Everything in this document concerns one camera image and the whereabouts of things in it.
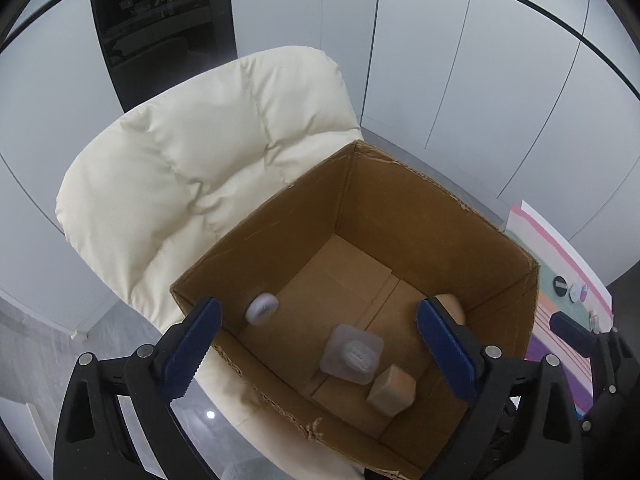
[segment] open cardboard box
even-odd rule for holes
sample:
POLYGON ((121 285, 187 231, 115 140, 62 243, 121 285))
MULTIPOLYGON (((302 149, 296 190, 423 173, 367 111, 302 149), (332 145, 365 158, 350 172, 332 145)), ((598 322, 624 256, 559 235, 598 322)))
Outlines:
POLYGON ((345 146, 259 207, 177 280, 187 313, 203 296, 223 305, 214 348, 309 439, 393 478, 418 479, 466 406, 450 393, 418 335, 425 296, 455 294, 484 344, 523 357, 538 264, 427 177, 364 142, 345 146), (244 320, 262 292, 280 300, 263 326, 244 320), (381 336, 380 367, 417 380, 394 418, 366 403, 370 384, 318 369, 340 323, 381 336))

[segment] metal bolt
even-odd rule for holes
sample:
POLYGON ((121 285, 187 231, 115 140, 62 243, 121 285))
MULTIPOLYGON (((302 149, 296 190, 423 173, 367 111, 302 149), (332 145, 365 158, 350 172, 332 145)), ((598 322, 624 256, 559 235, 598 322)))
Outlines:
POLYGON ((82 354, 78 358, 78 364, 80 366, 87 366, 92 361, 93 358, 94 356, 92 356, 91 354, 89 354, 89 352, 87 352, 86 354, 82 354))
POLYGON ((549 363, 551 366, 558 366, 560 364, 560 359, 558 359, 558 356, 553 355, 553 354, 548 354, 545 357, 545 360, 547 363, 549 363))
POLYGON ((487 354, 491 359, 497 359, 502 356, 502 350, 500 350, 496 345, 489 345, 484 349, 484 353, 487 354))
POLYGON ((136 350, 136 354, 138 354, 138 357, 149 357, 153 352, 153 345, 142 345, 136 350))

